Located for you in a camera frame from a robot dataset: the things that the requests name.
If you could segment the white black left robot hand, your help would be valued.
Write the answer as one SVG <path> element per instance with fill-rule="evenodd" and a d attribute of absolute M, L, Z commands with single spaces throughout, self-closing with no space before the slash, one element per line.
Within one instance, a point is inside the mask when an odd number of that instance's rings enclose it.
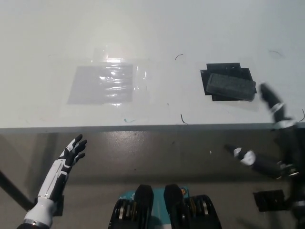
<path fill-rule="evenodd" d="M 40 188 L 38 197 L 57 202 L 65 189 L 72 167 L 85 157 L 84 149 L 87 140 L 82 140 L 82 134 L 74 138 L 54 161 Z"/>

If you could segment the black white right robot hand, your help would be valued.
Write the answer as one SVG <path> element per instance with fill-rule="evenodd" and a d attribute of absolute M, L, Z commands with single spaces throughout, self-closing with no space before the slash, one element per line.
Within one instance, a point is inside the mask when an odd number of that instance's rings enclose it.
<path fill-rule="evenodd" d="M 251 149 L 226 144 L 225 150 L 243 165 L 272 178 L 286 178 L 290 182 L 288 205 L 301 207 L 305 205 L 305 146 L 298 132 L 297 122 L 286 116 L 285 103 L 272 88 L 260 85 L 261 98 L 268 105 L 277 132 L 275 142 L 281 149 L 282 156 L 278 162 L 268 159 Z"/>

